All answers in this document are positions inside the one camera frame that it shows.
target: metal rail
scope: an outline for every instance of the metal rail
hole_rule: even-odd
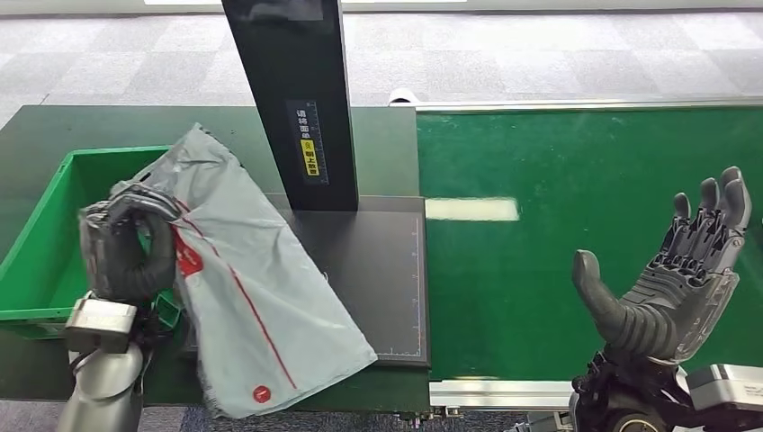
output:
[[[744,107],[761,106],[761,97],[729,97],[729,98],[689,98],[689,99],[572,99],[559,101],[512,101],[512,102],[417,102],[400,103],[400,105],[414,106],[419,113],[490,113],[512,111],[537,111],[537,110],[638,110],[659,108],[691,108],[691,107]]]
[[[429,384],[433,407],[468,410],[566,411],[572,385],[564,381],[442,381]]]

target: black post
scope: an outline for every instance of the black post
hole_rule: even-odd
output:
[[[222,0],[294,210],[358,208],[338,0]]]

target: green workbench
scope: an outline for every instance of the green workbench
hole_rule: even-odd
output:
[[[601,342],[570,282],[574,250],[595,251],[605,281],[627,291],[661,242],[673,194],[697,203],[699,183],[729,165],[742,168],[753,201],[741,283],[687,369],[763,366],[763,345],[752,340],[763,329],[763,107],[700,105],[428,108],[415,126],[409,108],[354,109],[362,194],[506,198],[518,218],[427,220],[428,377],[370,369],[304,408],[421,411],[427,380],[563,382],[584,372]],[[253,108],[21,109],[0,131],[0,257],[71,149],[167,144],[193,122],[242,160],[267,152]],[[417,129],[418,158],[400,144],[407,128]],[[272,157],[257,171],[265,190],[280,186]],[[0,334],[0,349],[0,399],[68,396],[60,343]],[[172,345],[163,349],[147,377],[148,402],[200,401],[193,368],[179,366]]]

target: red logo on bag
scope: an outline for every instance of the red logo on bag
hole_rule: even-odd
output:
[[[201,272],[204,268],[202,256],[186,245],[183,239],[180,238],[177,229],[175,227],[173,229],[175,229],[175,255],[177,256],[177,267],[180,268],[180,273],[183,274],[183,277],[188,277]]]
[[[252,392],[252,396],[255,397],[255,401],[265,403],[270,400],[270,389],[264,385],[258,385],[255,391]]]

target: gray carpet floor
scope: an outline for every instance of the gray carpet floor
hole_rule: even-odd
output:
[[[763,13],[349,14],[353,105],[405,86],[425,101],[763,95]],[[0,126],[24,104],[251,105],[220,14],[0,18]],[[0,401],[0,432],[55,429],[58,403]],[[432,431],[503,431],[473,412]],[[238,421],[146,409],[145,432],[395,431],[392,416],[278,413]]]

